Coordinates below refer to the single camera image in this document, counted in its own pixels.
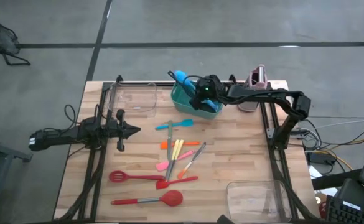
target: red handle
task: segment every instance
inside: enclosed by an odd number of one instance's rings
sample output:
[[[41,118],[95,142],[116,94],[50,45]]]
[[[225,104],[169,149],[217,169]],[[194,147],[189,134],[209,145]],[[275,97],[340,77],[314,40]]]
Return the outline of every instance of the red handle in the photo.
[[[180,182],[186,182],[186,181],[197,180],[197,179],[198,179],[198,177],[197,176],[194,176],[194,177],[184,178],[184,179],[181,179],[181,180],[170,181],[168,183],[169,184],[176,184],[176,183],[180,183]]]
[[[111,202],[112,205],[129,205],[132,203],[138,203],[137,199],[125,199],[125,200],[114,200]]]
[[[165,180],[164,176],[161,175],[149,175],[149,176],[129,176],[134,179],[146,179],[146,180]]]

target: kitchen utensil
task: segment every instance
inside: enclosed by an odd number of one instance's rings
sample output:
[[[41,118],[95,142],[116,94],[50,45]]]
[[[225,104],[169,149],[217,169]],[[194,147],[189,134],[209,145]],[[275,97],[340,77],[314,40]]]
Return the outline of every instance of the kitchen utensil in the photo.
[[[186,173],[187,169],[192,165],[192,163],[194,162],[194,160],[196,160],[196,158],[198,158],[199,155],[201,155],[202,150],[205,149],[205,146],[207,145],[207,143],[203,143],[201,148],[195,153],[195,155],[193,156],[193,159],[187,164],[186,167],[184,167],[184,169],[182,169],[182,171],[177,175],[178,179],[181,179],[183,177],[183,175]]]
[[[183,195],[177,190],[170,190],[161,197],[153,198],[140,198],[140,199],[126,199],[126,200],[114,200],[112,205],[128,205],[135,203],[147,203],[147,202],[164,202],[169,206],[177,206],[183,202]]]
[[[199,146],[199,145],[201,145],[201,142],[199,142],[199,141],[189,141],[189,142],[184,142],[184,145],[185,146]],[[161,149],[167,149],[167,147],[168,147],[167,141],[162,141],[161,145],[160,145],[160,148]]]
[[[169,181],[170,174],[172,173],[172,169],[174,168],[174,165],[175,165],[175,163],[176,163],[176,160],[177,160],[177,158],[179,157],[179,153],[180,153],[180,150],[182,149],[183,142],[184,142],[184,140],[180,140],[180,142],[179,142],[179,146],[177,147],[177,150],[176,150],[176,153],[175,153],[175,155],[173,156],[173,160],[172,160],[172,161],[170,162],[170,164],[168,165],[168,167],[170,167],[170,169],[169,169],[168,179],[166,178],[166,180],[167,180],[167,181]]]
[[[186,158],[186,157],[189,157],[189,156],[191,156],[192,154],[194,154],[194,152],[195,152],[194,150],[190,150],[189,152],[186,152],[185,154],[183,154],[183,155],[179,156],[179,157],[177,158],[177,160],[179,161],[179,160],[181,160],[181,159],[184,159],[184,158]],[[168,168],[168,165],[169,165],[169,162],[168,162],[168,161],[164,161],[164,162],[160,162],[160,163],[158,163],[158,164],[156,165],[156,168],[157,168],[158,172],[161,172],[161,171],[166,170],[166,169]]]
[[[179,142],[180,142],[180,140],[176,140],[176,142],[175,142],[174,150],[172,152],[172,160],[173,160],[174,154],[177,151],[177,148],[179,146]],[[169,180],[170,170],[171,170],[171,166],[168,166],[167,172],[165,173],[165,180]]]
[[[172,127],[176,127],[176,126],[189,127],[189,126],[193,126],[193,125],[194,125],[194,122],[192,119],[186,119],[179,123],[172,123]],[[165,128],[168,128],[168,124],[157,126],[156,130],[162,130]]]
[[[171,184],[176,184],[176,183],[180,183],[180,182],[187,182],[187,181],[192,181],[192,180],[197,180],[198,177],[194,176],[194,177],[188,177],[188,178],[184,178],[181,180],[173,180],[173,181],[166,181],[166,180],[158,180],[156,183],[156,189],[164,189],[167,188],[168,186],[170,186]]]
[[[120,170],[113,171],[109,174],[108,178],[114,183],[121,183],[128,179],[146,179],[146,180],[164,180],[165,177],[161,175],[128,175]]]
[[[168,140],[167,140],[167,159],[168,162],[170,162],[172,160],[172,146],[171,146],[171,142],[172,142],[172,121],[169,120],[168,121]]]

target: pink spatula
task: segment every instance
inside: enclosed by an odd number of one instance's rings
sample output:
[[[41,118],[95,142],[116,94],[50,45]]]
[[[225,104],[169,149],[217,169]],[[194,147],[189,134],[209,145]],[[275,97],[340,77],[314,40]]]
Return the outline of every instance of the pink spatula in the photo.
[[[191,150],[189,152],[186,152],[185,154],[179,156],[177,158],[177,160],[181,160],[181,159],[184,159],[186,157],[189,157],[191,156],[192,154],[194,154],[194,150]],[[164,171],[168,168],[168,165],[169,165],[169,161],[164,161],[164,162],[160,162],[156,165],[156,169],[158,170],[158,172],[161,172],[161,171]]]

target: clear plastic container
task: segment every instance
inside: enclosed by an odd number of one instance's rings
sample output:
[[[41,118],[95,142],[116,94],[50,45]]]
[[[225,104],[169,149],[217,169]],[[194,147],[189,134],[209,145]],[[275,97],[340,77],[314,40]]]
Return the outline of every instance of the clear plastic container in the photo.
[[[125,117],[153,117],[156,115],[157,85],[155,83],[147,85],[114,83],[111,88],[116,88],[116,99],[114,108],[112,108],[114,115],[118,109],[125,110]]]
[[[278,180],[231,182],[226,191],[229,217],[234,223],[287,223],[291,219],[287,192]]]

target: black chair leg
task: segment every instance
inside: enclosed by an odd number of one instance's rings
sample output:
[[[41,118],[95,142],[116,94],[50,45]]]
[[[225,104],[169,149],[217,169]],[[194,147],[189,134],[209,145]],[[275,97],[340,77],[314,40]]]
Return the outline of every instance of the black chair leg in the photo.
[[[15,56],[15,55],[11,55],[11,54],[2,54],[2,56],[3,56],[3,59],[4,59],[4,60],[5,60],[5,62],[6,62],[6,65],[10,65],[10,66],[14,66],[14,65],[31,65],[31,63],[30,63],[28,60],[26,60],[26,59],[24,59],[24,58],[17,57],[17,56]],[[9,57],[13,57],[13,58],[16,58],[16,59],[19,59],[19,60],[22,60],[23,62],[21,62],[21,63],[10,63],[10,61],[7,59],[7,56],[9,56]]]

